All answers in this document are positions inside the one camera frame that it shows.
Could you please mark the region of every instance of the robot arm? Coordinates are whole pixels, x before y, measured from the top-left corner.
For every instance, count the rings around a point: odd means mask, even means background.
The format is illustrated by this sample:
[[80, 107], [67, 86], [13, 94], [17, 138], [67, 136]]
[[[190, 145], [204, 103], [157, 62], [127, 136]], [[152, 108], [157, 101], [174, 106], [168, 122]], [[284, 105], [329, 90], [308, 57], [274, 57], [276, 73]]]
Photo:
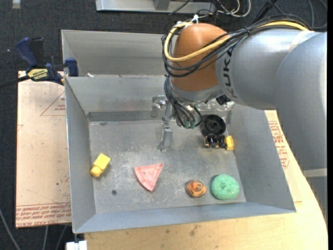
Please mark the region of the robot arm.
[[275, 109], [301, 169], [327, 168], [327, 32], [286, 19], [231, 34], [205, 23], [177, 25], [168, 34], [180, 30], [173, 55], [168, 38], [163, 52], [174, 100], [193, 106], [223, 97]]

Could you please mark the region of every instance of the white cable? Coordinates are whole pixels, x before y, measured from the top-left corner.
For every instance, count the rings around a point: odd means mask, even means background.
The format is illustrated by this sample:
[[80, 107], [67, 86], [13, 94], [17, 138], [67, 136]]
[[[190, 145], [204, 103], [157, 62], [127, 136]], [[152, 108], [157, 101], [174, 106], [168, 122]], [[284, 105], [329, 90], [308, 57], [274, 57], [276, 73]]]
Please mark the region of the white cable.
[[247, 1], [248, 1], [248, 4], [249, 4], [248, 5], [248, 10], [242, 15], [232, 14], [233, 17], [243, 18], [243, 17], [246, 17], [250, 13], [250, 11], [251, 11], [251, 0], [247, 0]]
[[233, 9], [232, 11], [229, 11], [220, 3], [220, 6], [223, 8], [224, 11], [217, 10], [217, 12], [221, 13], [221, 14], [231, 15], [236, 18], [246, 17], [251, 11], [251, 0], [247, 0], [248, 10], [244, 14], [236, 14], [240, 10], [240, 1], [239, 0], [236, 0], [236, 1], [237, 1], [237, 5], [238, 5], [236, 10]]
[[48, 235], [48, 226], [45, 228], [45, 235], [44, 235], [44, 241], [43, 241], [43, 250], [46, 249], [46, 240], [47, 240], [47, 235]]
[[16, 247], [17, 250], [21, 250], [21, 248], [20, 248], [19, 245], [17, 244], [17, 242], [16, 242], [16, 240], [15, 240], [13, 234], [11, 233], [11, 231], [10, 231], [10, 229], [9, 229], [9, 227], [8, 227], [8, 224], [7, 224], [6, 220], [5, 220], [5, 217], [4, 217], [4, 215], [2, 214], [2, 210], [1, 210], [1, 208], [0, 208], [0, 217], [1, 217], [1, 220], [2, 220], [2, 222], [3, 222], [3, 224], [4, 224], [5, 228], [6, 228], [6, 231], [7, 231], [8, 235], [9, 235], [9, 237], [10, 237], [12, 243], [14, 244], [14, 246]]
[[60, 243], [61, 243], [62, 237], [63, 237], [63, 235], [64, 235], [66, 229], [67, 229], [67, 225], [65, 225], [64, 229], [62, 230], [62, 233], [61, 233], [61, 235], [60, 235], [60, 237], [59, 237], [59, 240], [58, 240], [58, 242], [57, 242], [57, 245], [56, 245], [55, 250], [58, 250], [58, 249], [59, 249], [59, 246], [60, 246]]

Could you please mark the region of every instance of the yellow cube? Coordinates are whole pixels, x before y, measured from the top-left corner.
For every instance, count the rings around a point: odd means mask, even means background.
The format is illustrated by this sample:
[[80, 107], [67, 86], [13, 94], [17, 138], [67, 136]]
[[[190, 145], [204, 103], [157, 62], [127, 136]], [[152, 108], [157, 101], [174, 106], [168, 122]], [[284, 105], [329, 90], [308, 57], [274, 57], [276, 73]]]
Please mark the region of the yellow cube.
[[234, 150], [234, 140], [231, 135], [224, 138], [224, 143], [227, 150]]
[[90, 170], [90, 174], [94, 177], [99, 177], [110, 163], [111, 158], [100, 153], [94, 162], [94, 166]]

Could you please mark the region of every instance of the black carpet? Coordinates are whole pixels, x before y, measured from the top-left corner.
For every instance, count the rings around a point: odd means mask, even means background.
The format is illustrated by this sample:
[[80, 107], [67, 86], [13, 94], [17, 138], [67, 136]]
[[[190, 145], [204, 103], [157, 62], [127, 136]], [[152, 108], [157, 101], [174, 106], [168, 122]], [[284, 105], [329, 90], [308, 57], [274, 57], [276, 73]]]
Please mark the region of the black carpet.
[[[132, 12], [96, 12], [96, 0], [21, 0], [21, 9], [12, 9], [12, 0], [0, 0], [0, 83], [14, 80], [18, 70], [25, 70], [27, 63], [15, 52], [15, 44], [24, 37], [45, 39], [45, 57], [55, 64], [62, 62], [60, 32], [69, 30], [118, 31], [162, 34], [178, 20], [190, 15], [148, 14]], [[252, 0], [251, 13], [240, 19], [221, 16], [209, 21], [233, 31], [253, 22], [267, 0]], [[320, 2], [313, 2], [315, 26], [327, 22], [327, 11]], [[298, 15], [311, 25], [311, 8], [308, 0], [279, 0], [281, 9]], [[276, 15], [272, 8], [266, 16]], [[316, 29], [327, 30], [327, 26]], [[16, 185], [16, 127], [17, 87], [0, 90], [0, 208], [22, 250], [42, 249], [45, 227], [15, 229]], [[46, 249], [55, 249], [63, 231], [62, 225], [50, 226]], [[74, 241], [71, 228], [67, 228], [60, 249], [65, 242]], [[5, 227], [0, 222], [0, 250], [15, 249]]]

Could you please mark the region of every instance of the green ball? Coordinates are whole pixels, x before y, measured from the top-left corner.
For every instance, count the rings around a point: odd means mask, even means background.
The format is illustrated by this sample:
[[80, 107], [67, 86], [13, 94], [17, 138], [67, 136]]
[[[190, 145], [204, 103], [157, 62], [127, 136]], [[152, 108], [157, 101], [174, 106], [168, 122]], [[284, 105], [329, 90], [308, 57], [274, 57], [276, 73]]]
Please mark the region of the green ball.
[[239, 194], [239, 184], [234, 177], [221, 174], [213, 179], [211, 192], [219, 200], [232, 200]]

